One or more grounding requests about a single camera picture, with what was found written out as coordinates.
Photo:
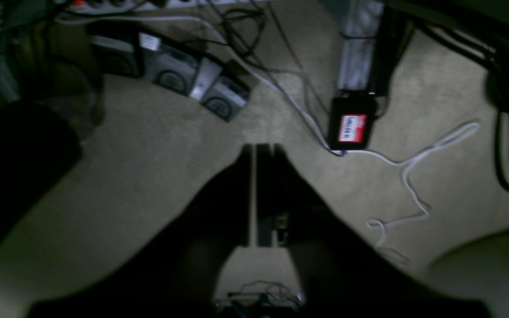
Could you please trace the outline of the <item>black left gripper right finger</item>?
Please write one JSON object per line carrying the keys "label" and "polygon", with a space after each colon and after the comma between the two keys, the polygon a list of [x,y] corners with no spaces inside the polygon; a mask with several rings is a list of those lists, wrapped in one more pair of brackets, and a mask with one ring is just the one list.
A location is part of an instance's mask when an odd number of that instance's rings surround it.
{"label": "black left gripper right finger", "polygon": [[302,318],[487,318],[476,300],[444,296],[385,260],[299,174],[279,144],[257,145],[257,209],[274,221],[305,301]]}

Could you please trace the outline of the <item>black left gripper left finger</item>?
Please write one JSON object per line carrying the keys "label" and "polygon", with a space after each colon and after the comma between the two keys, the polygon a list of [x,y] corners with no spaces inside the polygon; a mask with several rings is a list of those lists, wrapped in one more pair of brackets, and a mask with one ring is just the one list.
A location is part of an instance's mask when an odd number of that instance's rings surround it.
{"label": "black left gripper left finger", "polygon": [[248,237],[251,145],[113,274],[31,306],[31,318],[212,318],[220,270]]}

